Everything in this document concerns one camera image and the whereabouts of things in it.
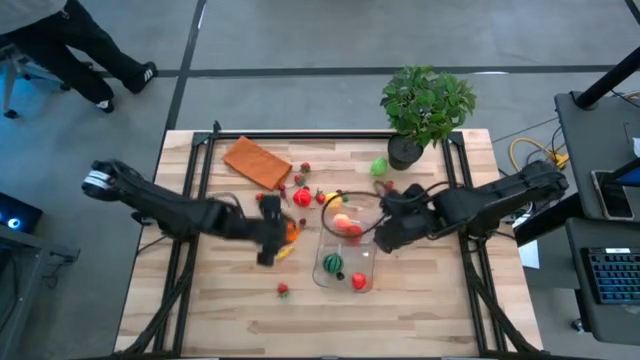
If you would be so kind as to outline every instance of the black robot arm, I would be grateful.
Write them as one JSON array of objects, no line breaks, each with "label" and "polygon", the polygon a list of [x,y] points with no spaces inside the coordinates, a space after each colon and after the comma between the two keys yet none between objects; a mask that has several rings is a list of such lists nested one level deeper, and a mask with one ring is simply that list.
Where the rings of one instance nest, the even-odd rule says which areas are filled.
[{"label": "black robot arm", "polygon": [[423,237],[432,240],[458,230],[469,238],[488,238],[500,220],[531,201],[560,200],[567,180],[553,165],[536,161],[517,174],[478,188],[450,188],[433,196],[413,184],[404,193],[387,193],[385,216],[375,233],[387,253]]},{"label": "black robot arm", "polygon": [[82,183],[84,193],[102,201],[121,201],[138,217],[152,218],[167,236],[188,240],[205,233],[225,239],[250,240],[261,247],[258,263],[272,266],[286,244],[287,219],[278,196],[260,202],[263,218],[247,218],[239,204],[215,198],[194,200],[145,180],[137,171],[117,161],[95,161]]}]

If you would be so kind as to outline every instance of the gray floor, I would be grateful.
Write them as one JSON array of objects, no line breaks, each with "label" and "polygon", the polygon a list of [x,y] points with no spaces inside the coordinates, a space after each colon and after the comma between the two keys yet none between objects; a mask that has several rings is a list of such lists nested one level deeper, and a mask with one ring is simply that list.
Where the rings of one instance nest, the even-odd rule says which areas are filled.
[{"label": "gray floor", "polygon": [[[198,0],[82,0],[124,51],[178,70]],[[637,46],[640,26],[623,0],[209,0],[192,69],[614,64]],[[525,136],[547,144],[557,129],[553,96],[602,73],[468,74],[478,108],[465,127],[488,128],[499,166]],[[190,78],[176,128],[386,128],[378,106],[389,76]],[[139,96],[116,81],[117,111],[103,115],[76,93],[20,81],[0,121],[0,191],[41,207],[39,234],[82,248],[54,290],[43,286],[21,359],[99,356],[113,348],[140,228],[123,205],[84,197],[94,159],[116,157],[152,176],[175,78]],[[620,91],[640,89],[640,77]],[[541,124],[517,135],[519,130]],[[524,163],[533,148],[519,145]],[[577,335],[572,293],[532,287],[545,349],[554,354],[640,357],[640,348]]]}]

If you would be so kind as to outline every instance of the black pants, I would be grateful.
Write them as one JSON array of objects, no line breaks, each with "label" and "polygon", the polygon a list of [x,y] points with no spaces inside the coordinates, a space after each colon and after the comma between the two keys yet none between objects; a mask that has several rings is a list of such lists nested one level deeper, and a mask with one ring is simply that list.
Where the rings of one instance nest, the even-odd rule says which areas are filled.
[{"label": "black pants", "polygon": [[113,91],[97,73],[73,56],[67,45],[87,53],[125,86],[135,75],[145,71],[142,64],[120,51],[78,0],[69,0],[61,12],[10,32],[6,37],[96,104],[113,99]]}]

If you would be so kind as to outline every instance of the green leaves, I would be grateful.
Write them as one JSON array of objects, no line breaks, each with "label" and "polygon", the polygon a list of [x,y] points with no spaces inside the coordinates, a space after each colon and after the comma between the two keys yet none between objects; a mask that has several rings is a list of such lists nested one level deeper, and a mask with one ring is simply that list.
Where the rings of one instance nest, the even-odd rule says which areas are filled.
[{"label": "green leaves", "polygon": [[426,146],[446,139],[473,114],[476,96],[467,80],[447,73],[436,75],[429,66],[405,67],[383,88],[391,127]]}]

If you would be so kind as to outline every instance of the potted plant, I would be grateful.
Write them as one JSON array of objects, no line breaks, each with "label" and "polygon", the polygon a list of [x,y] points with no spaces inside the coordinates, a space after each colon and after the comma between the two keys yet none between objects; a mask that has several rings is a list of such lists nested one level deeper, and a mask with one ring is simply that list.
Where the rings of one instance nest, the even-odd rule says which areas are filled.
[{"label": "potted plant", "polygon": [[380,102],[398,132],[389,139],[389,165],[406,170],[420,159],[424,147],[444,140],[473,114],[476,96],[466,80],[429,66],[405,67],[385,86]]}]

